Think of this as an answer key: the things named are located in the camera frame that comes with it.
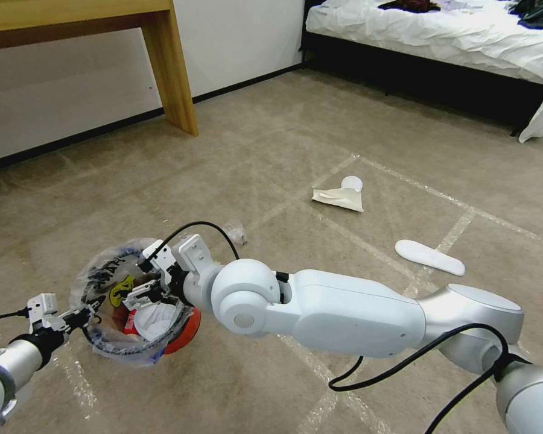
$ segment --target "black bed frame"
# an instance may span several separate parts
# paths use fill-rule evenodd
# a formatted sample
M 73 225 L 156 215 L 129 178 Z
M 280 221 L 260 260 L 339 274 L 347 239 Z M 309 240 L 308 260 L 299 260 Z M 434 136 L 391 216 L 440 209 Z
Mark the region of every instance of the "black bed frame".
M 543 84 L 307 32 L 310 8 L 324 1 L 305 0 L 302 51 L 308 67 L 366 80 L 387 95 L 400 93 L 494 119 L 511 125 L 511 136 L 527 126 L 543 101 Z

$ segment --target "floor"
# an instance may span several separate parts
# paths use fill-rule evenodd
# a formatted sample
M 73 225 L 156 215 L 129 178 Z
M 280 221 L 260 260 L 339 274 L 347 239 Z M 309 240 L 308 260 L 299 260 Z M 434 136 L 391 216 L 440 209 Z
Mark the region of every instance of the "floor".
M 522 145 L 486 119 L 305 69 L 196 110 L 197 138 L 159 118 L 0 170 L 0 313 L 40 292 L 65 306 L 79 270 L 109 246 L 237 218 L 240 255 L 273 269 L 371 278 L 412 297 L 449 282 L 508 297 L 526 313 L 522 348 L 543 363 L 543 138 Z M 310 201 L 312 187 L 351 174 L 364 181 L 364 213 Z M 218 234 L 198 232 L 230 261 Z M 466 275 L 400 258 L 402 238 L 462 259 Z M 7 342 L 25 323 L 0 327 Z M 358 378 L 400 358 L 369 360 Z M 474 378 L 431 353 L 372 388 L 329 391 L 351 363 L 286 336 L 233 335 L 207 315 L 149 369 L 93 354 L 76 333 L 4 432 L 407 434 Z M 494 401 L 484 384 L 437 432 L 503 434 Z

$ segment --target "table leg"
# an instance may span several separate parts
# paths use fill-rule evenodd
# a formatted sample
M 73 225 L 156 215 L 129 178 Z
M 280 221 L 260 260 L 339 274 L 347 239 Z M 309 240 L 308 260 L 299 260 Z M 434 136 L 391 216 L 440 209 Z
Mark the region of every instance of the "table leg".
M 141 17 L 141 29 L 165 117 L 187 133 L 198 135 L 175 11 L 145 14 Z

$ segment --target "white wall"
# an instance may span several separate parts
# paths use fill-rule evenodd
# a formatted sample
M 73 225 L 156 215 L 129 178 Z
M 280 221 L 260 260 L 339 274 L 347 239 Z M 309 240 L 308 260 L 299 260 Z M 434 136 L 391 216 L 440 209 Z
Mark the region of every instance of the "white wall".
M 303 0 L 175 0 L 191 93 L 299 63 Z M 0 157 L 160 107 L 141 31 L 0 50 Z

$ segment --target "crumpled tissue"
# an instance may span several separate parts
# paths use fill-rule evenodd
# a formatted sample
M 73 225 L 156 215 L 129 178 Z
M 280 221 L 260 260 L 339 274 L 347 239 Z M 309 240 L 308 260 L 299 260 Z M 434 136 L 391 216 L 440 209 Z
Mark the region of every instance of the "crumpled tissue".
M 362 195 L 359 191 L 351 188 L 339 188 L 331 190 L 314 189 L 312 200 L 317 202 L 336 205 L 358 212 L 364 212 L 362 208 Z

